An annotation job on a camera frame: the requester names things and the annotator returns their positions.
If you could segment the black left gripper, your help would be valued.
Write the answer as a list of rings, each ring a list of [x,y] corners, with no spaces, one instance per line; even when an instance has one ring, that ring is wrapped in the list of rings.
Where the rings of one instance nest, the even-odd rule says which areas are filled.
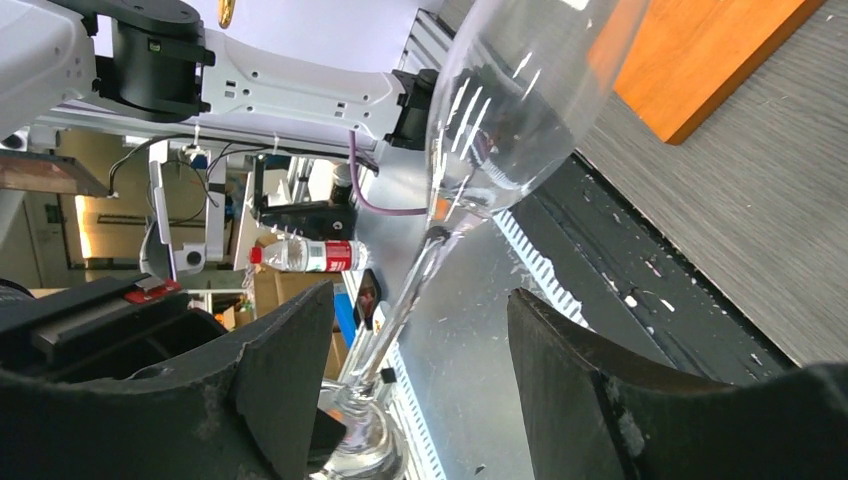
[[[51,382],[125,379],[226,333],[178,283],[105,277],[36,297],[1,282],[1,368]]]

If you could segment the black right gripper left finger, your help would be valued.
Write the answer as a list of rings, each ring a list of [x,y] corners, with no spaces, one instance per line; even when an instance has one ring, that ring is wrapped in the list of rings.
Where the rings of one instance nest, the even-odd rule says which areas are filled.
[[[319,393],[333,287],[125,379],[1,368],[5,479],[303,479],[335,447]]]

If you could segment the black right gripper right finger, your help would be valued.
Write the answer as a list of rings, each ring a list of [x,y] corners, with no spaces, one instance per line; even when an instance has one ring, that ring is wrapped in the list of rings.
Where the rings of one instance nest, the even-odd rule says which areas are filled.
[[[739,386],[684,373],[525,289],[508,341],[538,479],[843,479],[847,367]]]

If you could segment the clear wine glass back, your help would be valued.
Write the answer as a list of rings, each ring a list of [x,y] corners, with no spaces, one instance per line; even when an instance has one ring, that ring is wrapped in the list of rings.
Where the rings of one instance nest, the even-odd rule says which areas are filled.
[[[376,400],[380,367],[474,228],[529,195],[594,124],[645,1],[477,1],[439,72],[427,127],[426,232],[397,300],[321,405],[346,426],[320,479],[400,479],[407,442]]]

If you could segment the gold wire wine glass rack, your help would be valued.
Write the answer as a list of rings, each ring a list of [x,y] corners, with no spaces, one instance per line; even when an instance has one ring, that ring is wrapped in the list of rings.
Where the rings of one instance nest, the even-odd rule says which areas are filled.
[[[819,1],[652,1],[616,94],[680,145],[820,7]]]

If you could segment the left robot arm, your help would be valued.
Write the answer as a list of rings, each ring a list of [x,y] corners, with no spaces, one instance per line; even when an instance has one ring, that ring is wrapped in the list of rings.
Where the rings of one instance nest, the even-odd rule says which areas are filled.
[[[179,123],[264,114],[423,144],[432,70],[365,73],[264,51],[207,29],[181,1],[5,1],[1,131],[71,100]]]

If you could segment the plastic water bottle red label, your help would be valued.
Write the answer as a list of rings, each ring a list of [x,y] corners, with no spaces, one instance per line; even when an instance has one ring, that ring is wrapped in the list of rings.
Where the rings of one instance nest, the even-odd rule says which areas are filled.
[[[339,273],[362,271],[372,266],[368,247],[355,240],[278,239],[253,247],[248,260],[282,272]]]

